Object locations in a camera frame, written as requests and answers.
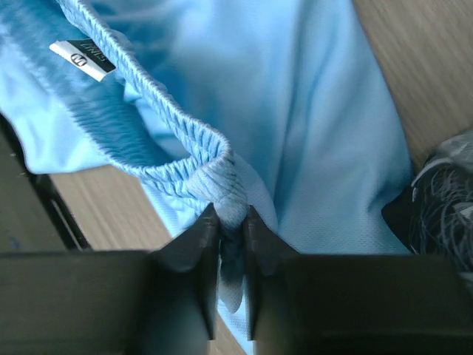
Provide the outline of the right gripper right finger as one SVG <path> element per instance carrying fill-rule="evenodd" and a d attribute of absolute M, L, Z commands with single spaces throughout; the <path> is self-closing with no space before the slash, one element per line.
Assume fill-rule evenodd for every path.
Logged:
<path fill-rule="evenodd" d="M 256 339 L 256 325 L 262 307 L 263 279 L 273 275 L 283 260 L 299 253 L 274 233 L 254 206 L 250 206 L 242 224 L 245 265 L 245 301 L 248 338 Z"/>

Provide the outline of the light blue shorts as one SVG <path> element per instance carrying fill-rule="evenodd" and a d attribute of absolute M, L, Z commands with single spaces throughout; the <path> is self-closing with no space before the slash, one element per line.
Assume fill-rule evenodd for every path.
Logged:
<path fill-rule="evenodd" d="M 31 172 L 112 165 L 172 236 L 213 203 L 246 354 L 248 207 L 300 252 L 406 252 L 381 210 L 408 147 L 351 1 L 3 1 L 1 110 Z"/>

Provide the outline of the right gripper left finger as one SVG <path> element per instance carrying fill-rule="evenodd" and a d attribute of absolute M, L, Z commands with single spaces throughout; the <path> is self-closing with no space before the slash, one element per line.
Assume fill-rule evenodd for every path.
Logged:
<path fill-rule="evenodd" d="M 210 203 L 182 234 L 149 255 L 156 271 L 147 307 L 153 320 L 180 335 L 189 325 L 190 332 L 214 338 L 219 247 L 220 222 Z"/>

